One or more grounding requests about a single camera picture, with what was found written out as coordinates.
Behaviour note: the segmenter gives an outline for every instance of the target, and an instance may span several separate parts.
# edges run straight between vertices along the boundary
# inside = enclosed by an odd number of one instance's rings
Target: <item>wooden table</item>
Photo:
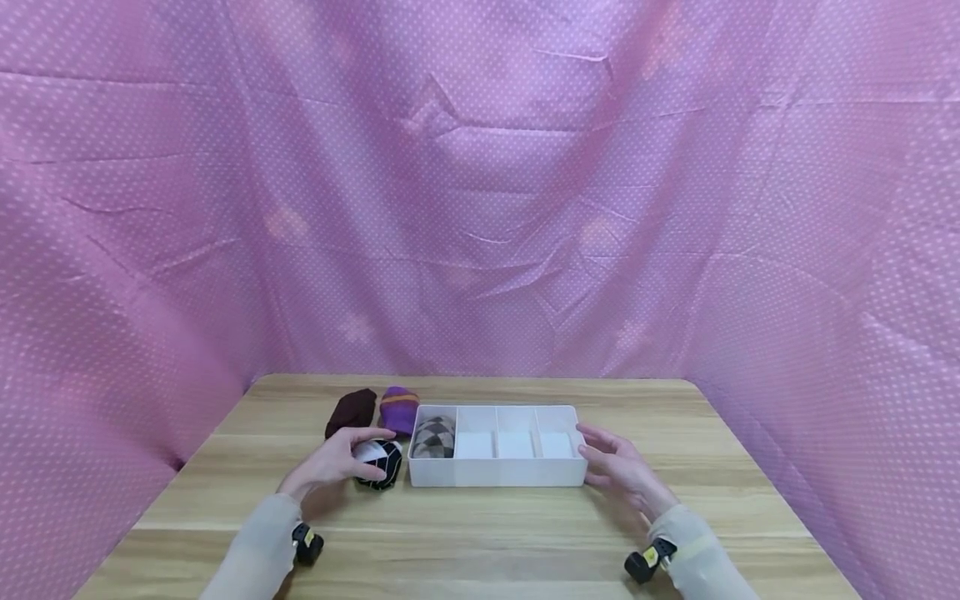
[[[636,442],[763,598],[855,592],[695,387],[682,381],[271,375],[237,404],[78,598],[197,598],[254,506],[322,438],[337,399],[405,385],[432,403],[573,404]],[[347,487],[319,562],[278,597],[679,598],[628,583],[643,529],[589,488]]]

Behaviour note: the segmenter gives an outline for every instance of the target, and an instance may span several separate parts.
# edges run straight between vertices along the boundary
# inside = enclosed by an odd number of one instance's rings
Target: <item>white plastic organizer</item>
[[[410,481],[417,487],[577,487],[587,461],[577,446],[572,406],[447,406],[422,404],[417,426],[445,416],[456,423],[453,458],[414,458],[407,450]]]

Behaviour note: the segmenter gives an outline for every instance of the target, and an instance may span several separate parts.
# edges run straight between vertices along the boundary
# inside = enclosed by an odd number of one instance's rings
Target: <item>sleeve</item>
[[[684,600],[759,600],[707,522],[686,506],[654,521],[649,539],[655,538],[677,546],[666,571]]]
[[[293,569],[291,534],[300,505],[277,493],[264,499],[237,532],[201,600],[272,600]]]

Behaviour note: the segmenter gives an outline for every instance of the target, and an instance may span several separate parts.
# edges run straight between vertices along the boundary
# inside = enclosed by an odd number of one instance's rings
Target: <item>black wrist tracker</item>
[[[660,563],[670,566],[670,558],[677,553],[677,546],[663,538],[656,538],[643,553],[632,552],[623,568],[627,569],[634,581],[643,585],[654,578]]]
[[[324,539],[314,533],[306,523],[294,528],[293,539],[297,547],[297,564],[313,566],[324,550]]]

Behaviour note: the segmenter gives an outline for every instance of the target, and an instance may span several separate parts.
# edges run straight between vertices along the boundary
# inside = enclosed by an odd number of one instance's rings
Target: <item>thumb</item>
[[[361,463],[360,461],[353,461],[350,474],[360,479],[366,479],[367,481],[383,481],[387,478],[387,473],[382,468]]]
[[[587,459],[587,464],[590,465],[591,468],[603,472],[608,471],[612,458],[610,454],[604,454],[600,450],[585,444],[577,449],[580,450],[580,455]]]

